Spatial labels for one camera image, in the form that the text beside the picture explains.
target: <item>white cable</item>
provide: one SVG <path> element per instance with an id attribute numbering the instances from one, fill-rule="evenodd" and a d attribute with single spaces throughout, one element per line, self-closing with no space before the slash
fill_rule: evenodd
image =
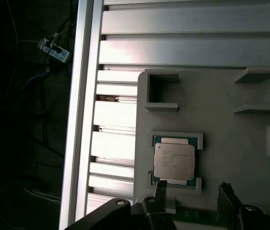
<path id="1" fill-rule="evenodd" d="M 50 197 L 54 197 L 54 198 L 60 200 L 60 197 L 55 196 L 55 195 L 50 195 L 50 194 L 47 194 L 47 193 L 40 192 L 38 189 L 33 189 L 33 191 L 36 192 L 36 193 L 38 193 L 38 194 L 40 194 L 40 195 L 50 196 Z"/>
<path id="2" fill-rule="evenodd" d="M 22 40 L 22 41 L 19 41 L 17 44 L 19 44 L 19 43 L 21 43 L 21 42 L 34 42 L 34 43 L 40 43 L 40 41 L 38 42 L 38 41 L 34 41 L 34 40 Z M 5 53 L 6 53 L 7 51 L 9 51 L 11 48 L 13 48 L 15 45 L 16 45 L 16 44 L 11 45 L 10 47 L 8 47 L 8 48 L 5 50 Z"/>
<path id="3" fill-rule="evenodd" d="M 7 186 L 5 186 L 4 188 L 2 188 L 0 190 L 0 194 L 4 191 L 4 189 L 6 188 Z M 9 226 L 10 229 L 15 229 L 15 230 L 27 230 L 25 228 L 20 228 L 20 227 L 13 227 L 12 225 L 9 224 L 9 222 L 3 217 L 0 215 L 0 218 L 7 224 L 7 226 Z"/>
<path id="4" fill-rule="evenodd" d="M 54 43 L 54 41 L 59 37 L 59 36 L 61 36 L 64 32 L 66 32 L 67 30 L 69 30 L 70 28 L 68 28 L 68 29 L 66 29 L 66 30 L 64 30 L 63 32 L 60 32 L 58 35 L 56 35 L 55 36 L 55 38 L 53 39 L 53 41 L 52 41 L 52 44 Z"/>
<path id="5" fill-rule="evenodd" d="M 16 30 L 16 26 L 15 26 L 14 17 L 12 16 L 12 13 L 11 13 L 11 7 L 10 7 L 9 0 L 6 0 L 6 2 L 7 2 L 7 6 L 9 7 L 9 11 L 10 11 L 10 15 L 11 15 L 11 21 L 12 21 L 12 25 L 13 25 L 14 31 L 15 31 L 15 37 L 16 37 L 15 45 L 17 45 L 18 44 L 18 35 L 17 35 L 17 30 Z"/>
<path id="6" fill-rule="evenodd" d="M 44 197 L 44 196 L 41 196 L 41 195 L 38 195 L 38 194 L 32 193 L 32 192 L 30 192 L 30 191 L 29 191 L 29 190 L 27 190 L 27 189 L 25 189 L 25 191 L 27 191 L 28 193 L 30 193 L 30 194 L 32 194 L 32 195 L 34 195 L 34 196 L 40 197 L 40 198 L 42 198 L 42 199 L 52 201 L 53 203 L 55 203 L 55 204 L 57 204 L 57 205 L 59 205 L 59 204 L 60 204 L 60 201 L 58 201 L 58 200 L 51 200 L 51 199 L 46 198 L 46 197 Z"/>

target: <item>green circuit board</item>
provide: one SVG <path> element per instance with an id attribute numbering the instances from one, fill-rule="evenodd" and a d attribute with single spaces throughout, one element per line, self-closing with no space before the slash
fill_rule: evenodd
<path id="1" fill-rule="evenodd" d="M 176 206 L 176 214 L 172 215 L 173 220 L 196 223 L 210 226 L 224 227 L 219 213 L 216 211 L 196 209 L 190 207 Z"/>

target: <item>screw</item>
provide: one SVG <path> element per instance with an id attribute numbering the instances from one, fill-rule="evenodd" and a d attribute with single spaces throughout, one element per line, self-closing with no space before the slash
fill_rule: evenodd
<path id="1" fill-rule="evenodd" d="M 125 203 L 125 202 L 124 202 L 123 200 L 118 200 L 118 201 L 117 201 L 117 204 L 118 204 L 118 205 L 123 205 L 124 203 Z"/>
<path id="2" fill-rule="evenodd" d="M 254 206 L 247 206 L 246 207 L 246 210 L 248 210 L 248 211 L 256 211 L 256 208 L 254 207 Z"/>

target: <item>power strip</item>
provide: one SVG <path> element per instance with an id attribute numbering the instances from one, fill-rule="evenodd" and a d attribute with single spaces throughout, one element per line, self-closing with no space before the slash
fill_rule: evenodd
<path id="1" fill-rule="evenodd" d="M 54 43 L 51 43 L 50 44 L 51 47 L 49 48 L 46 46 L 46 42 L 48 42 L 48 41 L 49 40 L 46 38 L 42 39 L 38 44 L 38 48 L 40 48 L 41 50 L 45 51 L 46 53 L 49 53 L 49 55 L 51 55 L 51 56 L 55 57 L 56 59 L 65 63 L 69 57 L 70 52 L 65 50 L 64 48 L 54 44 Z M 62 51 L 60 53 L 58 53 L 56 50 L 51 49 L 53 46 L 61 49 Z"/>

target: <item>power cord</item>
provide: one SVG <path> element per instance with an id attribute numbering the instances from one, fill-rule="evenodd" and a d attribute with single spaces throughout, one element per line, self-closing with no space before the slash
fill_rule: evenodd
<path id="1" fill-rule="evenodd" d="M 57 205 L 60 204 L 60 201 L 59 200 L 53 200 L 53 199 L 49 198 L 50 195 L 45 195 L 45 194 L 42 194 L 42 193 L 38 193 L 38 192 L 35 192 L 33 190 L 32 191 L 29 191 L 27 189 L 24 189 L 24 190 L 26 192 L 28 192 L 29 194 L 34 195 L 36 197 L 39 197 L 39 198 L 42 198 L 42 199 L 45 199 L 45 200 L 49 200 L 49 201 L 51 201 L 51 202 L 53 202 L 53 203 L 55 203 Z"/>
<path id="2" fill-rule="evenodd" d="M 7 186 L 5 186 L 4 188 L 2 188 L 2 189 L 0 190 L 0 195 L 1 195 L 1 193 L 5 190 L 5 188 L 6 188 Z M 7 224 L 7 226 L 9 226 L 10 229 L 15 229 L 15 230 L 27 230 L 27 229 L 21 228 L 21 227 L 13 227 L 13 226 L 10 225 L 10 223 L 9 223 L 3 216 L 1 216 L 1 215 L 0 215 L 0 218 Z"/>

